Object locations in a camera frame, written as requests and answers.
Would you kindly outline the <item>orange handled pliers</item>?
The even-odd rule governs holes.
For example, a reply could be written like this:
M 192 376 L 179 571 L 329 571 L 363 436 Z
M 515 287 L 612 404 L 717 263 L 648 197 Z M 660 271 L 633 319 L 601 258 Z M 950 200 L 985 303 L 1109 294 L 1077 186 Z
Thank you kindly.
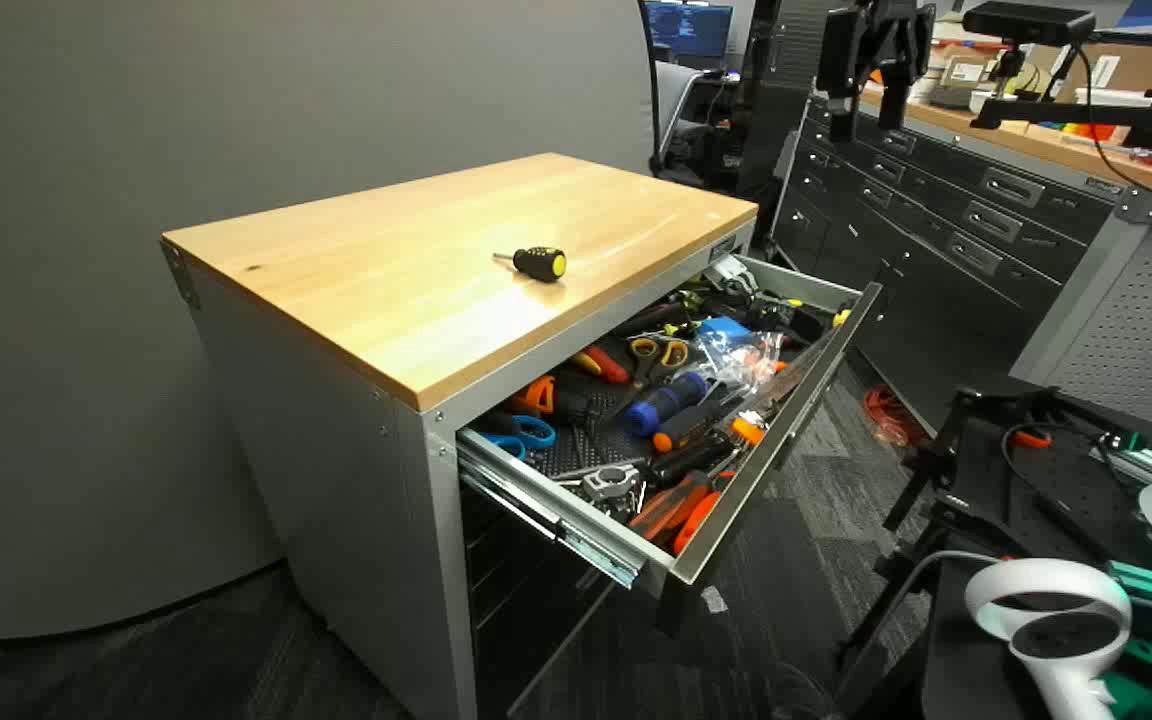
M 669 493 L 655 493 L 635 517 L 633 526 L 679 555 L 708 512 L 717 507 L 718 493 L 711 485 L 674 485 Z

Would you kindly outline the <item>black tripod stand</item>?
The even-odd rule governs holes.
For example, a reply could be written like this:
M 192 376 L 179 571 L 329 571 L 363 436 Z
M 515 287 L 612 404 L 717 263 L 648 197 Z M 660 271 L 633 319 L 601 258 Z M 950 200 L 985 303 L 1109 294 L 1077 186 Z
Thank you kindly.
M 878 626 L 903 603 L 903 596 L 923 585 L 930 555 L 946 542 L 950 530 L 975 530 L 1000 542 L 1003 550 L 1023 548 L 1023 540 L 1003 523 L 1000 512 L 985 512 L 981 502 L 956 493 L 958 447 L 970 418 L 989 418 L 1000 427 L 1000 436 L 1011 436 L 1011 427 L 1026 424 L 1035 410 L 1049 410 L 1052 404 L 1057 404 L 1052 388 L 1026 388 L 1026 392 L 958 388 L 950 395 L 942 424 L 903 459 L 906 485 L 883 517 L 883 526 L 897 530 L 911 517 L 911 507 L 923 502 L 926 523 L 911 542 L 877 561 L 883 591 L 836 648 L 836 665 L 855 665 L 869 653 L 869 643 L 878 636 Z

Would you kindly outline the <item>orange handled tool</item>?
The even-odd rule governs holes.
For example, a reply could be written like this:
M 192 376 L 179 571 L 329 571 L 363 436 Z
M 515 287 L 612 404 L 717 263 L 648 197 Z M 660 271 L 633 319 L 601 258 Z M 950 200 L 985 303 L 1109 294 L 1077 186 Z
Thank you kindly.
M 513 406 L 550 415 L 554 410 L 554 380 L 550 376 L 533 380 L 528 388 L 519 388 L 513 395 Z

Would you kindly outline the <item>dark multi-drawer workbench cabinet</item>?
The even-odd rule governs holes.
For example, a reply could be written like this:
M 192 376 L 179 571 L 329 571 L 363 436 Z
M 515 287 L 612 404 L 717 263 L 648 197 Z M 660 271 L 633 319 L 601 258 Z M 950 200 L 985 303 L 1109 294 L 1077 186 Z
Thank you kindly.
M 836 138 L 826 104 L 808 98 L 788 134 L 771 246 L 826 279 L 883 282 L 855 336 L 858 359 L 934 427 L 956 388 L 1014 376 L 1104 221 L 1143 212 L 1095 181 L 889 132 L 871 116 Z

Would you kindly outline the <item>orange black handled screwdriver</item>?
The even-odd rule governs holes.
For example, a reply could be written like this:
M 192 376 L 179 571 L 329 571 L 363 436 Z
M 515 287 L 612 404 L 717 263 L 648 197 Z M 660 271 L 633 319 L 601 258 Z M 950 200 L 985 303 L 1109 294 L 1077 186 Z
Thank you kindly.
M 761 410 L 727 410 L 727 415 L 684 410 L 652 431 L 652 450 L 679 456 L 705 442 L 757 447 L 764 436 L 769 436 L 769 418 Z

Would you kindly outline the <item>grey cabinet with wooden top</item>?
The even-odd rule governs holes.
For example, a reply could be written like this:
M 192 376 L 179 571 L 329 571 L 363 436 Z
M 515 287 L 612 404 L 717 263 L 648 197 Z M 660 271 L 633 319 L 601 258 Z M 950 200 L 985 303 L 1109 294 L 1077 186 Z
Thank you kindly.
M 170 227 L 163 258 L 298 596 L 414 720 L 475 720 L 464 424 L 752 230 L 559 151 Z M 559 282 L 499 251 L 564 246 Z

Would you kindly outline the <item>blue handled screwdriver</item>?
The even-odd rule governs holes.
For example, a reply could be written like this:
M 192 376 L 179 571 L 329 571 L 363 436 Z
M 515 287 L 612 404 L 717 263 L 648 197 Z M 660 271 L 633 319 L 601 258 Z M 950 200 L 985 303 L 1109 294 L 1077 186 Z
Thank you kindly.
M 708 376 L 701 368 L 674 372 L 672 380 L 663 380 L 648 395 L 633 398 L 622 410 L 622 424 L 633 436 L 652 436 L 663 418 L 701 404 L 705 392 L 708 392 Z

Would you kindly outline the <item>grey pegboard panel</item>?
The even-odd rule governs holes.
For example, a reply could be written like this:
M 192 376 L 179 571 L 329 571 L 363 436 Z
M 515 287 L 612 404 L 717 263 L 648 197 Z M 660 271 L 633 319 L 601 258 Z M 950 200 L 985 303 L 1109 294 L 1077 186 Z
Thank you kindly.
M 1152 212 L 1104 221 L 1011 372 L 1152 418 Z

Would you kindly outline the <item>clear bag of screws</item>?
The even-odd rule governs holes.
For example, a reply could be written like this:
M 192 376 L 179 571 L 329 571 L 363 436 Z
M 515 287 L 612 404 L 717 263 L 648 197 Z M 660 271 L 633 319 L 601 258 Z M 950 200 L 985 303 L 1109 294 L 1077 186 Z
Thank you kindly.
M 708 314 L 697 329 L 697 348 L 711 376 L 747 395 L 764 392 L 785 372 L 781 342 L 781 332 L 752 332 L 732 314 Z

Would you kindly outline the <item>white VR controller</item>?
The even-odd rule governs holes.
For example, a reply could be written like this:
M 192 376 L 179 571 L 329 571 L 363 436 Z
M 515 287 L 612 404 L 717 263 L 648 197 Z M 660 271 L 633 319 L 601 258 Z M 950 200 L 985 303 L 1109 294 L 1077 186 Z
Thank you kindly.
M 1052 720 L 1111 720 L 1104 670 L 1131 636 L 1131 598 L 1100 568 L 1077 561 L 994 561 L 965 585 L 981 631 L 1035 680 Z

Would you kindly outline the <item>grey tool drawer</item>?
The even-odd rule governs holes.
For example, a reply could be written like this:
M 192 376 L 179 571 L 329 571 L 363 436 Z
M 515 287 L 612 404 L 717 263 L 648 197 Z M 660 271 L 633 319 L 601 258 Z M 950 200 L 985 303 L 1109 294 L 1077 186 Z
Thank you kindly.
M 692 585 L 877 301 L 727 251 L 467 424 L 458 478 L 621 586 Z

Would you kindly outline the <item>stubby black yellow screwdriver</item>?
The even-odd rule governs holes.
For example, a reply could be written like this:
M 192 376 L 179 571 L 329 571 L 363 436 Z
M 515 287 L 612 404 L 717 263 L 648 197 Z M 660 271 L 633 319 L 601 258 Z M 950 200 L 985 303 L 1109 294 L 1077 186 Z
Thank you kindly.
M 499 251 L 499 263 L 509 263 L 513 271 L 535 279 L 535 282 L 559 282 L 567 271 L 567 251 L 564 246 L 513 246 Z

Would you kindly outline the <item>blue handled scissors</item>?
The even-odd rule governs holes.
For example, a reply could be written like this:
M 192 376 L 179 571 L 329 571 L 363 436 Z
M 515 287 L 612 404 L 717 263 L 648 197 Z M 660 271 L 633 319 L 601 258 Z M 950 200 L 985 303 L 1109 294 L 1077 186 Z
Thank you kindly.
M 533 459 L 559 441 L 559 431 L 533 410 L 497 410 L 485 418 L 485 436 L 519 459 Z

